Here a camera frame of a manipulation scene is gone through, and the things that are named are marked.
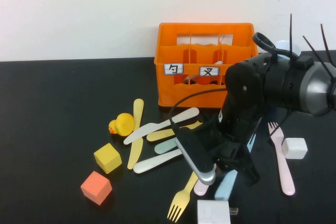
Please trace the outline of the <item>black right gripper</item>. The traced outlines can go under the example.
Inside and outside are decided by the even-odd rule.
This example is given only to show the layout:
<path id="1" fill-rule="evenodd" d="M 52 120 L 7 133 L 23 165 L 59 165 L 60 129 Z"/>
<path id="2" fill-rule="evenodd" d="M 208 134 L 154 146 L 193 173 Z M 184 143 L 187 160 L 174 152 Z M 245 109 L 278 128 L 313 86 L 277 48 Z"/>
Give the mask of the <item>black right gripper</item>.
<path id="1" fill-rule="evenodd" d="M 255 128 L 244 126 L 232 131 L 221 132 L 218 126 L 198 128 L 198 165 L 212 167 L 216 163 L 216 174 L 224 176 L 237 170 L 252 186 L 259 182 L 260 176 L 247 148 L 247 143 Z"/>

